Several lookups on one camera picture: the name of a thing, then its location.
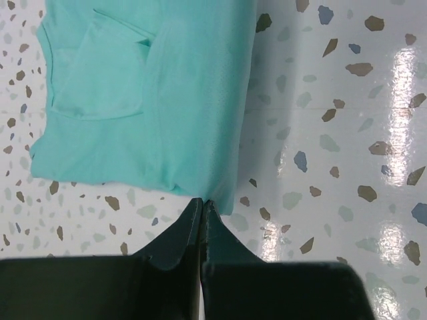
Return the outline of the teal t shirt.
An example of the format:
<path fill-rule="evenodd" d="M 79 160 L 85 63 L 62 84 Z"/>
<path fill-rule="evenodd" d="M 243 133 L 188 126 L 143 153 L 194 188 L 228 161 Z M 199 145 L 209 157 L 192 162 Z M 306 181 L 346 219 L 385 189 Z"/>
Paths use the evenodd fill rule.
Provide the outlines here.
<path fill-rule="evenodd" d="M 47 1 L 31 174 L 212 200 L 229 215 L 255 1 Z"/>

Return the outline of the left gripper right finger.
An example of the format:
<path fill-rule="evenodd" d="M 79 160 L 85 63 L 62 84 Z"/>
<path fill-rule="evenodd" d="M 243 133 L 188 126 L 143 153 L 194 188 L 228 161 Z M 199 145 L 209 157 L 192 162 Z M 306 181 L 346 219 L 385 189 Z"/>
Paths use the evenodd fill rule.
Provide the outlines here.
<path fill-rule="evenodd" d="M 268 263 L 222 223 L 208 201 L 201 224 L 206 319 L 373 319 L 356 272 L 339 262 Z"/>

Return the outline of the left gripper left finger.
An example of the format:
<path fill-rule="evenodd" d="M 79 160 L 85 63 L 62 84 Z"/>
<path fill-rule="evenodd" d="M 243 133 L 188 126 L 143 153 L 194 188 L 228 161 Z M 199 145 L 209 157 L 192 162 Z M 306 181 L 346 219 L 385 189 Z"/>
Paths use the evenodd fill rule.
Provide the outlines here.
<path fill-rule="evenodd" d="M 6 259 L 2 319 L 197 319 L 203 202 L 126 256 Z"/>

